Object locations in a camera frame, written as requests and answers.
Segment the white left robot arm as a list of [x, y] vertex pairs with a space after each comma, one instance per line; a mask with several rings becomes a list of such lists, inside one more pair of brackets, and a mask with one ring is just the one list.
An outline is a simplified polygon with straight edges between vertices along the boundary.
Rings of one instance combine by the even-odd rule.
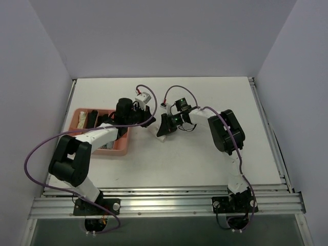
[[135, 100], [121, 98], [116, 110], [98, 130], [60, 138], [49, 164], [49, 173], [68, 184], [74, 192], [87, 199], [85, 209], [92, 215], [103, 210], [103, 194], [88, 178], [91, 154], [109, 142], [122, 138], [131, 126], [148, 127], [156, 121], [147, 103], [151, 96], [139, 93]]

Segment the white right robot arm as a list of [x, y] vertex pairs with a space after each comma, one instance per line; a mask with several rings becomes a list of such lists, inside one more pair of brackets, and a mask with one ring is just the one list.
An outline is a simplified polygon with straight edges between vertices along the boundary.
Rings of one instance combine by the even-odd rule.
[[185, 123], [209, 127], [215, 147], [225, 154], [228, 162], [228, 191], [234, 194], [227, 199], [228, 207], [235, 212], [244, 208], [246, 199], [241, 193], [249, 187], [241, 170], [245, 133], [234, 112], [228, 109], [219, 113], [209, 106], [192, 107], [185, 98], [175, 102], [177, 114], [171, 113], [172, 106], [165, 101], [160, 106], [166, 109], [166, 113], [161, 114], [161, 124], [156, 133], [158, 138], [174, 133]]

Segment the white underwear with pink trim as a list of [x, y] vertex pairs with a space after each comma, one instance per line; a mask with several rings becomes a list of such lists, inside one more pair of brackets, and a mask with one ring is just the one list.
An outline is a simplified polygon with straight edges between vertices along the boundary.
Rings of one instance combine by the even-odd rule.
[[165, 135], [160, 136], [160, 137], [157, 137], [158, 130], [159, 130], [159, 126], [158, 126], [158, 125], [150, 125], [150, 126], [148, 127], [148, 131], [149, 131], [154, 137], [156, 137], [157, 140], [159, 140], [160, 142], [165, 142], [165, 140], [166, 140], [166, 138], [167, 138]]

